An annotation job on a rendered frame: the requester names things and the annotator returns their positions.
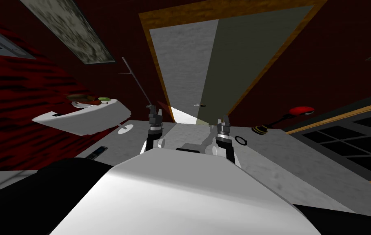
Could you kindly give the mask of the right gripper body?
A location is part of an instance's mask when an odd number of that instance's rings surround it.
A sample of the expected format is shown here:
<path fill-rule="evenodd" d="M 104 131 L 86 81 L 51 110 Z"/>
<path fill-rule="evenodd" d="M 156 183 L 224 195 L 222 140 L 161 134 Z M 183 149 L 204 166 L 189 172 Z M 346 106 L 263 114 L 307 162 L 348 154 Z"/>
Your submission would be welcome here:
<path fill-rule="evenodd" d="M 217 136 L 218 137 L 229 137 L 230 136 L 230 124 L 226 122 L 218 123 L 217 125 Z"/>

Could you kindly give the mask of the dark flat rectangular panel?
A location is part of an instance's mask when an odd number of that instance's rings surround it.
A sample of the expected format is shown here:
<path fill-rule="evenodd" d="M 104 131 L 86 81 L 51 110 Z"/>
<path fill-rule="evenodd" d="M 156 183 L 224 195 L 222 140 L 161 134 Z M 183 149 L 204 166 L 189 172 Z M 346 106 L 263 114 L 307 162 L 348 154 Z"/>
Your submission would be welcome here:
<path fill-rule="evenodd" d="M 85 158 L 95 160 L 98 156 L 100 156 L 103 152 L 105 152 L 108 148 L 104 146 L 100 146 L 92 153 L 88 154 Z"/>

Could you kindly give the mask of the olive grey door leaf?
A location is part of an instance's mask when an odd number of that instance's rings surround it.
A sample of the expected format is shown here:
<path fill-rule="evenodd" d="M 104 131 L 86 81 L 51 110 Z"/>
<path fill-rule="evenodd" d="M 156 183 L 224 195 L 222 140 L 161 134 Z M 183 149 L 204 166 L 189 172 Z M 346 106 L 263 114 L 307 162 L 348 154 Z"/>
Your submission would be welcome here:
<path fill-rule="evenodd" d="M 218 21 L 197 124 L 215 125 L 311 10 L 288 8 Z"/>

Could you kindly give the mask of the thin grey rod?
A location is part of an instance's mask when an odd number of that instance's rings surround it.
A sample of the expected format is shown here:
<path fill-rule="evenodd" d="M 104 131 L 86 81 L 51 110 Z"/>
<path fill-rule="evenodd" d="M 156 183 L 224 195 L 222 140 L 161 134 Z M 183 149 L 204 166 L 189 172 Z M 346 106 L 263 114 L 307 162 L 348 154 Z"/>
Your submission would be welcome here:
<path fill-rule="evenodd" d="M 146 100 L 148 101 L 148 105 L 147 107 L 150 108 L 152 106 L 152 103 L 148 97 L 148 95 L 146 94 L 145 90 L 143 89 L 142 85 L 140 84 L 139 80 L 137 79 L 137 77 L 135 76 L 133 70 L 131 69 L 130 65 L 128 64 L 127 60 L 125 57 L 122 57 L 122 61 L 124 62 L 124 64 L 126 65 L 126 67 L 128 68 L 129 72 L 128 73 L 119 73 L 119 74 L 127 74 L 127 75 L 132 75 L 132 77 L 134 78 L 135 82 L 137 83 L 137 85 L 139 86 L 140 90 L 142 91 L 144 97 L 146 98 Z"/>

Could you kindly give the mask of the wood framed dark window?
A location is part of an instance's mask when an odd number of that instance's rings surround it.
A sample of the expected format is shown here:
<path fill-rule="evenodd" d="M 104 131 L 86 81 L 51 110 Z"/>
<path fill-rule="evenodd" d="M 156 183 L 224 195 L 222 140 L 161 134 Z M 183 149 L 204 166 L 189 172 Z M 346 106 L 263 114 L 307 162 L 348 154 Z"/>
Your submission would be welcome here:
<path fill-rule="evenodd" d="M 371 105 L 287 133 L 371 183 Z"/>

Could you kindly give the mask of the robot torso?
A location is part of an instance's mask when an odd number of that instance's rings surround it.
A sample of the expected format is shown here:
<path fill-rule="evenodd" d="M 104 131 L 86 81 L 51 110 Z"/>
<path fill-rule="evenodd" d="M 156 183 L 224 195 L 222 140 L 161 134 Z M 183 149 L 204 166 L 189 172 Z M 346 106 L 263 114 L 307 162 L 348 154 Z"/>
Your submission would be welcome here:
<path fill-rule="evenodd" d="M 321 235 L 223 156 L 154 148 L 106 172 L 50 235 Z"/>

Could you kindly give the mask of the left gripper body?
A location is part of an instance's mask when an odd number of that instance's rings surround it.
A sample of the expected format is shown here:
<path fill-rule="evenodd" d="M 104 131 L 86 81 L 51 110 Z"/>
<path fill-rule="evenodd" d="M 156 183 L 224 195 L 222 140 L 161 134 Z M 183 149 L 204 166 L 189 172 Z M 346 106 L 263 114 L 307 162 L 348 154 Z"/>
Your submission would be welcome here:
<path fill-rule="evenodd" d="M 149 124 L 150 127 L 162 127 L 162 118 L 158 118 L 158 114 L 149 115 Z"/>

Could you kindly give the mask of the red plunger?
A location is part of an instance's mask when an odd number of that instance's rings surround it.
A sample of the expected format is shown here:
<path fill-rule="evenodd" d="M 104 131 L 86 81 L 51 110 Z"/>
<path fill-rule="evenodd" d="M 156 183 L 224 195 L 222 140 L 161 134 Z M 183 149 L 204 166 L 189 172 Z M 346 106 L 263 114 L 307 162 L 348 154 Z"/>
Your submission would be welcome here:
<path fill-rule="evenodd" d="M 265 135 L 268 130 L 272 129 L 274 125 L 284 120 L 292 119 L 299 116 L 306 116 L 314 113 L 315 109 L 309 106 L 298 106 L 291 108 L 287 114 L 283 115 L 279 120 L 272 122 L 270 124 L 263 124 L 260 126 L 255 126 L 252 131 L 259 135 Z"/>

